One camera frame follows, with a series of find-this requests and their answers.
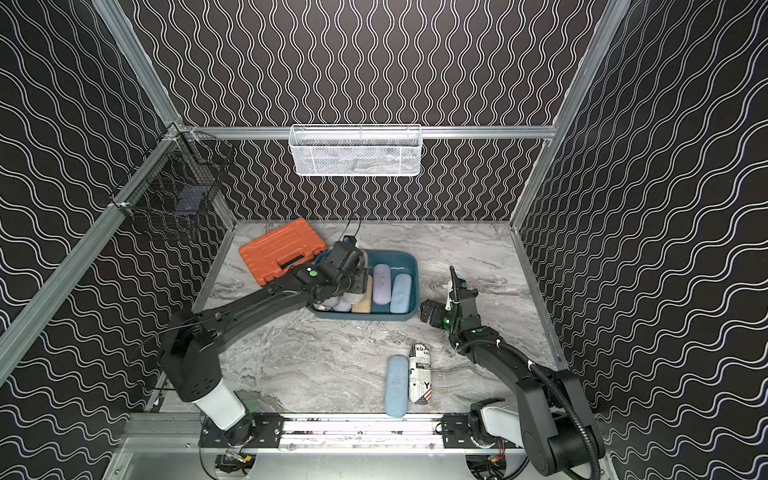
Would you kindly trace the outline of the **aluminium back crossbar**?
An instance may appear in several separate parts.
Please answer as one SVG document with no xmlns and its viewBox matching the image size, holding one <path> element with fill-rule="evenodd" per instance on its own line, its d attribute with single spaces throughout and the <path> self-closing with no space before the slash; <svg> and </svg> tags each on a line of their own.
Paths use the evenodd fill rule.
<svg viewBox="0 0 768 480">
<path fill-rule="evenodd" d="M 289 140 L 316 136 L 335 138 L 441 139 L 553 139 L 556 128 L 545 126 L 419 126 L 419 125 L 293 125 L 291 127 L 183 127 L 182 132 L 223 140 Z"/>
</svg>

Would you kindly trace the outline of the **orange plastic tool case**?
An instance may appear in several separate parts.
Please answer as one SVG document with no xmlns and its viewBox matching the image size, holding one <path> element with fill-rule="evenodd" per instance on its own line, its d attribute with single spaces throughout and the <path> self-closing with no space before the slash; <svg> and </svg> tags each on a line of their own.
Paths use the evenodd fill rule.
<svg viewBox="0 0 768 480">
<path fill-rule="evenodd" d="M 305 219 L 294 220 L 241 246 L 238 250 L 259 286 L 285 275 L 294 265 L 327 250 L 326 242 Z"/>
</svg>

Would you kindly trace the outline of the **purple glasses case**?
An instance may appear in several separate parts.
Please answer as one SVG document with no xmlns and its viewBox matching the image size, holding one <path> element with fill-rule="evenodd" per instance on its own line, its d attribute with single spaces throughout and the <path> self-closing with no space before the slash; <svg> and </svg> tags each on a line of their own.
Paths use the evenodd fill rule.
<svg viewBox="0 0 768 480">
<path fill-rule="evenodd" d="M 389 265 L 376 264 L 373 267 L 372 301 L 376 305 L 387 305 L 392 298 L 392 274 Z"/>
</svg>

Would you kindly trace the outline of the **tan fabric glasses case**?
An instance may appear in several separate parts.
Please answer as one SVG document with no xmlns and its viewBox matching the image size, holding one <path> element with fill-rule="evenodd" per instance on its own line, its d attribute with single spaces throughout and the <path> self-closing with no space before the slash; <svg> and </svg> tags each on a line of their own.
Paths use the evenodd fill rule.
<svg viewBox="0 0 768 480">
<path fill-rule="evenodd" d="M 352 313 L 370 314 L 372 310 L 372 290 L 366 291 L 363 299 L 352 306 Z"/>
</svg>

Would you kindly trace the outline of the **light blue glasses case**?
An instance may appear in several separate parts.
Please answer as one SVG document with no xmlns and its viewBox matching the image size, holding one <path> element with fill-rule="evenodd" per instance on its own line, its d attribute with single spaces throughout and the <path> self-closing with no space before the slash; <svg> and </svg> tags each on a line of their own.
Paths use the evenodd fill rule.
<svg viewBox="0 0 768 480">
<path fill-rule="evenodd" d="M 407 273 L 395 276 L 391 291 L 390 313 L 405 314 L 410 311 L 412 277 Z"/>
</svg>

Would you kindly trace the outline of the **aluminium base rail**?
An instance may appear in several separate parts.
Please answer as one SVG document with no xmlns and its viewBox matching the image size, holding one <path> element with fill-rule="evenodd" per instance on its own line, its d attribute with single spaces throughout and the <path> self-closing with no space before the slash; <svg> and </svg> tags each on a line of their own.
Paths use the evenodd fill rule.
<svg viewBox="0 0 768 480">
<path fill-rule="evenodd" d="M 520 453 L 520 445 L 482 443 L 470 434 L 466 414 L 276 414 L 254 416 L 255 433 L 245 445 L 195 413 L 144 413 L 131 417 L 120 448 L 131 453 L 264 453 L 480 455 Z"/>
</svg>

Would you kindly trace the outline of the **lavender glasses case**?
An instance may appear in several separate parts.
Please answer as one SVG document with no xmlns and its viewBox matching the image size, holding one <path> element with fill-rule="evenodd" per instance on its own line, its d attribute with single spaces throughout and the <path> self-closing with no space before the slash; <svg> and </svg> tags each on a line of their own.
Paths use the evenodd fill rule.
<svg viewBox="0 0 768 480">
<path fill-rule="evenodd" d="M 334 312 L 348 313 L 352 310 L 352 305 L 344 297 L 341 297 L 332 310 Z"/>
</svg>

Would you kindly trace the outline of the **aluminium corner post left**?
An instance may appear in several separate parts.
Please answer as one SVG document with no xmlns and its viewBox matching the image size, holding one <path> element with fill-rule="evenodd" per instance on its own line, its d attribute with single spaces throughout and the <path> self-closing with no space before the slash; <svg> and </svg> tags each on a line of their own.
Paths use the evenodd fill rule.
<svg viewBox="0 0 768 480">
<path fill-rule="evenodd" d="M 119 51 L 128 61 L 156 114 L 166 126 L 181 126 L 182 117 L 173 105 L 167 89 L 162 84 L 120 3 L 116 0 L 95 0 L 93 5 L 111 33 Z"/>
</svg>

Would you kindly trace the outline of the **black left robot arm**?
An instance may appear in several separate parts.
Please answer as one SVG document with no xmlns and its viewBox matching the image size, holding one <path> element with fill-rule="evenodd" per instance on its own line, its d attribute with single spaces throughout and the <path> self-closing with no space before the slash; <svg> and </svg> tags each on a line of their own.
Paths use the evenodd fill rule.
<svg viewBox="0 0 768 480">
<path fill-rule="evenodd" d="M 366 284 L 363 250 L 337 241 L 323 258 L 291 266 L 254 293 L 220 307 L 174 314 L 159 335 L 159 365 L 178 397 L 219 430 L 242 429 L 249 413 L 223 380 L 220 354 L 283 315 L 347 293 L 361 294 Z"/>
</svg>

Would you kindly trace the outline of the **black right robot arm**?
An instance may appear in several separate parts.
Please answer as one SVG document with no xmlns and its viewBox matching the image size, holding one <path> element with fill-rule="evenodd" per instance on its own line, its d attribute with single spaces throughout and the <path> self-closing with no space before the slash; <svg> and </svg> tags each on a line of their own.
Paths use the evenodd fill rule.
<svg viewBox="0 0 768 480">
<path fill-rule="evenodd" d="M 580 479 L 574 468 L 587 465 L 589 477 L 599 479 L 605 446 L 580 381 L 567 369 L 554 371 L 534 362 L 484 325 L 477 295 L 474 289 L 455 287 L 443 302 L 425 300 L 420 320 L 446 331 L 457 354 L 488 370 L 514 393 L 519 438 L 513 443 L 525 450 L 540 474 Z"/>
</svg>

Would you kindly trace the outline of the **newspaper print glasses case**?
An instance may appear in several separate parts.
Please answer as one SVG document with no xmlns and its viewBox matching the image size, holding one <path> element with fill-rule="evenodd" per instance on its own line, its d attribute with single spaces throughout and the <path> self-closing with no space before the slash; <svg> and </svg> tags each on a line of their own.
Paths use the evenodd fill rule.
<svg viewBox="0 0 768 480">
<path fill-rule="evenodd" d="M 409 353 L 409 400 L 418 405 L 427 405 L 432 398 L 432 370 L 429 348 L 416 343 Z"/>
</svg>

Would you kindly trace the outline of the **aluminium corner post right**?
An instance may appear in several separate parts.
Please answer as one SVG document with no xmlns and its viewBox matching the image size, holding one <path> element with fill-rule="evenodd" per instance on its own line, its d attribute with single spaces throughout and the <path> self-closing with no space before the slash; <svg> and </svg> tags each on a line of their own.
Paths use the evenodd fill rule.
<svg viewBox="0 0 768 480">
<path fill-rule="evenodd" d="M 510 219 L 514 231 L 520 229 L 528 214 L 537 192 L 544 183 L 546 174 L 554 162 L 555 155 L 566 138 L 573 124 L 579 107 L 585 98 L 597 71 L 610 47 L 611 41 L 625 18 L 631 1 L 608 1 L 597 23 L 592 39 L 578 66 L 575 76 L 566 92 L 564 101 L 555 118 L 554 135 L 542 146 L 539 156 L 533 165 L 531 174 L 520 195 L 516 208 Z"/>
</svg>

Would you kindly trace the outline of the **teal plastic storage box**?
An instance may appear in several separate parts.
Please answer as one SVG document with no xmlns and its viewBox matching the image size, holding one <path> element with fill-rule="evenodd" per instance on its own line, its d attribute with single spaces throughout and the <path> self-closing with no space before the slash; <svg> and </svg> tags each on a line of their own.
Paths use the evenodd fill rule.
<svg viewBox="0 0 768 480">
<path fill-rule="evenodd" d="M 309 307 L 309 311 L 317 318 L 344 321 L 407 321 L 418 311 L 420 293 L 419 267 L 416 258 L 409 253 L 395 250 L 374 249 L 366 250 L 366 253 L 368 254 L 367 267 L 369 273 L 373 272 L 373 267 L 376 264 L 383 263 L 387 264 L 393 271 L 392 279 L 395 279 L 397 274 L 408 274 L 411 276 L 412 285 L 407 310 L 403 313 L 391 313 L 388 305 L 376 304 L 372 305 L 370 313 L 321 311 L 316 310 L 314 307 Z"/>
</svg>

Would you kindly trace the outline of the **aluminium corner post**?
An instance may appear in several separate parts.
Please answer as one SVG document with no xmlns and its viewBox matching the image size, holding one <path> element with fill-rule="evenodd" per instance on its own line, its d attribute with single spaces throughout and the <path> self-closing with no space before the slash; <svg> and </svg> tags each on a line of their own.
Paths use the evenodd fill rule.
<svg viewBox="0 0 768 480">
<path fill-rule="evenodd" d="M 111 33 L 119 51 L 128 61 L 156 114 L 166 126 L 181 126 L 182 117 L 173 105 L 167 89 L 162 84 L 120 3 L 116 0 L 95 0 L 93 5 Z"/>
<path fill-rule="evenodd" d="M 537 192 L 544 183 L 546 174 L 554 162 L 555 155 L 566 138 L 573 124 L 579 107 L 585 98 L 597 71 L 610 47 L 611 41 L 625 18 L 631 1 L 608 1 L 597 23 L 592 39 L 578 66 L 575 76 L 566 92 L 564 101 L 555 118 L 554 135 L 542 146 L 539 156 L 533 165 L 531 174 L 520 195 L 516 208 L 510 219 L 514 231 L 520 229 L 528 214 Z"/>
</svg>

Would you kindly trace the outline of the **aluminium left side rail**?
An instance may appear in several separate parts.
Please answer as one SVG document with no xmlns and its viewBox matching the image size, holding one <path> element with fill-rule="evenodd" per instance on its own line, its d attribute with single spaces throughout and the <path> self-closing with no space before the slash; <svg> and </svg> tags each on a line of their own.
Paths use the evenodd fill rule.
<svg viewBox="0 0 768 480">
<path fill-rule="evenodd" d="M 155 148 L 112 197 L 92 226 L 1 335 L 1 380 L 6 381 L 63 302 L 125 221 L 125 211 L 144 194 L 176 146 L 180 128 L 168 127 Z"/>
</svg>

